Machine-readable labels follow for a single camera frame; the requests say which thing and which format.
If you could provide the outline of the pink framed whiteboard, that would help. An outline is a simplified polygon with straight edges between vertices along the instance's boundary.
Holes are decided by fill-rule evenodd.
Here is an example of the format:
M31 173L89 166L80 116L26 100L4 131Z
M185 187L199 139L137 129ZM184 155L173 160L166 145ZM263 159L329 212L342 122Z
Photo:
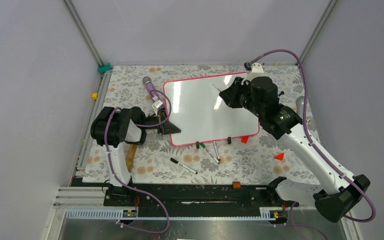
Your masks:
M245 76L243 71L165 82L163 93L171 104L168 120L181 129L171 134L171 143L179 147L258 134L258 118L244 108L228 107L213 86L225 90L236 77Z

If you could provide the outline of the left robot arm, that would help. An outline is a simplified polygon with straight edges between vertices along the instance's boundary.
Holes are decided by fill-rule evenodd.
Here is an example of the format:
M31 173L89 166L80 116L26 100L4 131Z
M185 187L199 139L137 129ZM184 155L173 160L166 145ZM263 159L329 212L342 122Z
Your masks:
M124 206L132 204L135 192L129 187L131 173L128 170L124 147L127 144L143 145L147 130L156 129L158 134L179 134L181 129L167 119L164 109L146 116L138 106L119 108L105 106L90 127L90 135L96 143L105 148L109 168L109 183L121 187L116 199Z

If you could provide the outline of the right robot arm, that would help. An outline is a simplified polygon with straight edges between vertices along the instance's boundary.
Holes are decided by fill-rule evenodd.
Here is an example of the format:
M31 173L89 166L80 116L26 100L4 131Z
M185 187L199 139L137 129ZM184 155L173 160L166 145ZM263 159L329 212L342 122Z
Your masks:
M318 185L277 177L268 184L267 201L279 206L284 201L311 206L328 221L337 223L364 197L370 180L346 170L305 131L302 118L280 103L278 87L271 78L252 81L236 77L219 96L232 108L244 108L258 118L260 126L292 150L319 181Z

